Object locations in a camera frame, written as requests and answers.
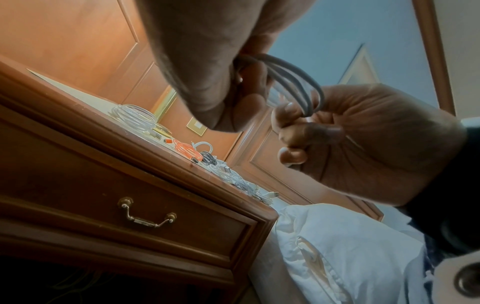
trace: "hand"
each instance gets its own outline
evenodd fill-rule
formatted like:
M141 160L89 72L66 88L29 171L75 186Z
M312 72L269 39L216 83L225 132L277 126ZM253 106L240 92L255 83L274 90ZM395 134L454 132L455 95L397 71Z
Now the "hand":
M167 81L195 118L227 132L246 129L266 106L266 67L234 67L235 57L266 53L278 33L314 2L136 0Z
M324 87L308 122L296 104L272 113L280 162L336 191L404 205L458 154L467 133L452 115L385 85Z

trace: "wooden molding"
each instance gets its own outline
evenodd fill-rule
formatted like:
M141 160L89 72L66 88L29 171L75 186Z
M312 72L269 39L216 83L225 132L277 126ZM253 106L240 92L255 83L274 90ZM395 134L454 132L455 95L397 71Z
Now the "wooden molding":
M412 3L430 65L438 105L441 109L455 115L454 98L434 1L412 0Z

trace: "wooden door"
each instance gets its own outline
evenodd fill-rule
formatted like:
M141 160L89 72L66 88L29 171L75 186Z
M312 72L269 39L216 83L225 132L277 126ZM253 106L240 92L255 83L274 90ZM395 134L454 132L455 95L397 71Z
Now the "wooden door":
M2 0L0 54L87 93L146 109L167 87L134 0Z
M380 220L382 212L371 203L330 190L309 176L286 168L277 154L284 145L272 130L271 110L259 119L242 138L227 159L229 166L244 179L268 191L278 191L289 204L330 203L364 213Z

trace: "dark button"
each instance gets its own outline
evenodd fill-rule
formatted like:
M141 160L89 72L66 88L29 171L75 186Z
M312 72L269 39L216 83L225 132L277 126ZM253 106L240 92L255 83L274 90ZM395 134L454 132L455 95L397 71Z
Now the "dark button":
M464 296L480 297L480 263L462 268L455 276L455 288Z

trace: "black sleeve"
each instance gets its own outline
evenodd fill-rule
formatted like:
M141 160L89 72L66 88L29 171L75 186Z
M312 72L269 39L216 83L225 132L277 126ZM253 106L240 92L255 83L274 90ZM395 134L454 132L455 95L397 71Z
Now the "black sleeve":
M445 170L412 201L399 208L412 226L455 255L480 249L480 128Z

